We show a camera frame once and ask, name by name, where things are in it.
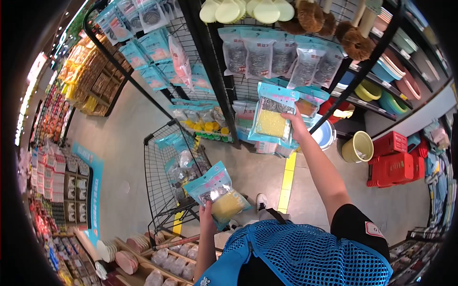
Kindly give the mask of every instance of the shoe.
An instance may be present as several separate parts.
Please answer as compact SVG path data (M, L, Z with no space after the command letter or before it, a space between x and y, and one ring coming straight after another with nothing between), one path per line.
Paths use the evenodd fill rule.
M267 208L267 196L265 194L258 194L256 196L256 209L257 211L265 210Z

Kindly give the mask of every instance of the steel wool scrubber package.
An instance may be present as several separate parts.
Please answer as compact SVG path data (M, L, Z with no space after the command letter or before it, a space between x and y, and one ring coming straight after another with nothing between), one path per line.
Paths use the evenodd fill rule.
M291 143L291 122L284 119L281 113L296 113L294 103L299 99L299 92L265 82L259 82L257 90L259 101L248 139Z
M248 201L232 188L232 180L221 161L200 178L184 186L186 192L200 205L212 202L212 216L219 231L236 214L251 208Z

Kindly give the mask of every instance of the price tag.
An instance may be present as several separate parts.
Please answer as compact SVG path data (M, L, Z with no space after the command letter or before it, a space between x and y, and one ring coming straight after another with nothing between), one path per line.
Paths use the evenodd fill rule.
M382 85L384 85L386 88L390 88L391 87L391 84L389 84L386 81L382 81Z
M375 27L372 27L372 32L376 34L379 38L383 37L383 32Z
M406 51L404 51L404 49L401 50L401 55L406 59L410 59L410 55Z

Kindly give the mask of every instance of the plastic bucket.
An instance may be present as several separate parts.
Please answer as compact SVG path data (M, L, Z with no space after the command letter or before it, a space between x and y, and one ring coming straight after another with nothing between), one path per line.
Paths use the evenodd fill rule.
M364 154L365 158L361 158L356 150ZM364 131L356 132L353 138L342 146L342 157L348 163L367 162L372 159L373 155L374 144L369 134Z

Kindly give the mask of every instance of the sponge scrubber package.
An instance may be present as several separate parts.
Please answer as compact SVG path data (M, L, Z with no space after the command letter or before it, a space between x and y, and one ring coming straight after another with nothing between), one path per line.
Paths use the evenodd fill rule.
M234 215L251 208L248 201L232 188L232 181L221 161L184 188L200 205L206 206L207 201L212 202L213 220L220 231Z

